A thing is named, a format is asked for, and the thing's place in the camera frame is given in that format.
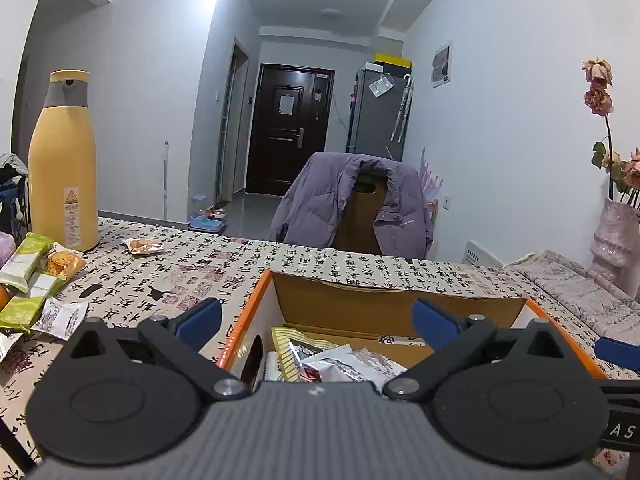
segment doorway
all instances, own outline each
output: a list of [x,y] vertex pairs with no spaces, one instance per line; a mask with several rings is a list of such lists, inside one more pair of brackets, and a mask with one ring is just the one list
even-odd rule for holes
[[309,157],[324,152],[334,71],[260,66],[246,190],[282,196]]
[[246,151],[239,153],[241,139],[248,135],[248,124],[242,124],[244,110],[244,90],[249,73],[249,57],[240,45],[235,42],[231,63],[226,78],[225,100],[220,120],[220,137],[218,140],[218,163],[216,165],[216,208],[231,202],[241,180],[236,173],[244,172],[237,161],[244,160]]

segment yellow thermos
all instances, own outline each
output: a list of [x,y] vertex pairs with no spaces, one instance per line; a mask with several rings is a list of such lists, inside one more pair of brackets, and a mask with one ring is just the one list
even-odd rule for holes
[[99,238],[88,83],[81,70],[51,74],[29,146],[31,228],[78,251]]

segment blue gripper pad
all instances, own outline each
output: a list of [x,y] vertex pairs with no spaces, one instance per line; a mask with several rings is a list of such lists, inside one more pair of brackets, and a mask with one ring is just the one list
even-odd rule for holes
[[222,304],[216,298],[207,298],[174,321],[175,336],[197,352],[220,330]]
[[464,330],[463,321],[426,298],[414,303],[412,321],[415,331],[434,352],[453,341]]
[[594,345],[593,351],[598,359],[629,370],[640,370],[640,346],[602,337]]

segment purple jacket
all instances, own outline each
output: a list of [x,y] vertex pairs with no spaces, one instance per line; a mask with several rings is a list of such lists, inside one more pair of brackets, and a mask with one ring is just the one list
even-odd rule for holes
[[361,171],[387,177],[385,203],[373,222],[382,254],[424,259],[433,242],[433,231],[417,171],[401,162],[370,155],[313,154],[282,198],[271,221],[269,240],[330,247]]

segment warning label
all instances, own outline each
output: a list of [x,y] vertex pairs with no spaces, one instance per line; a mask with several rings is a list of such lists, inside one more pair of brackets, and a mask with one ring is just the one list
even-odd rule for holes
[[82,243],[80,235],[80,188],[65,187],[63,193],[65,201],[65,245],[78,247]]

